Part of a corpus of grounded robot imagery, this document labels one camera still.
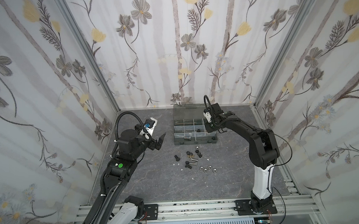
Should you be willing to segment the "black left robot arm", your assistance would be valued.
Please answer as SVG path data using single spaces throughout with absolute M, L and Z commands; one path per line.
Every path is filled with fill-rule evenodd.
M 119 133 L 119 123 L 126 115 L 133 116 L 138 123 L 134 128 Z M 165 134 L 154 139 L 152 135 L 156 125 L 157 119 L 151 117 L 142 121 L 130 111 L 122 112 L 117 117 L 114 132 L 116 145 L 111 160 L 101 175 L 99 196 L 82 224 L 129 224 L 147 217 L 144 201 L 139 197 L 129 196 L 115 215 L 113 210 L 140 162 L 139 157 L 147 149 L 161 149 Z

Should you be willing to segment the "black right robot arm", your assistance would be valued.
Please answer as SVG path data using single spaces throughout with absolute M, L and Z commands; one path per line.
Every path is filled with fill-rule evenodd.
M 219 104 L 211 104 L 204 96 L 204 126 L 208 133 L 224 133 L 230 129 L 244 138 L 249 144 L 249 158 L 254 165 L 254 185 L 246 206 L 236 205 L 240 215 L 276 214 L 277 209 L 272 195 L 272 172 L 278 167 L 280 157 L 276 141 L 277 135 L 271 129 L 255 127 L 240 119 L 235 113 L 224 112 Z

